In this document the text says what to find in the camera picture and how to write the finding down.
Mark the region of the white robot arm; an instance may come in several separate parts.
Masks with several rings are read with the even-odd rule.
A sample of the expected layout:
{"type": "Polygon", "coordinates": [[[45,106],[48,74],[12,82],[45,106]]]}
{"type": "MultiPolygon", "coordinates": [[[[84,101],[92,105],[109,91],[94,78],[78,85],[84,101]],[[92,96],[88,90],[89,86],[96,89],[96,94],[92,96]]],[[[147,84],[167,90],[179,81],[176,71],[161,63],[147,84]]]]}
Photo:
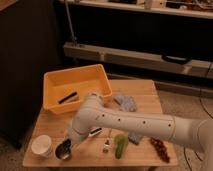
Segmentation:
{"type": "Polygon", "coordinates": [[[68,136],[81,143],[93,126],[135,132],[203,152],[200,171],[213,171],[213,119],[113,110],[104,107],[100,94],[91,93],[70,121],[68,136]]]}

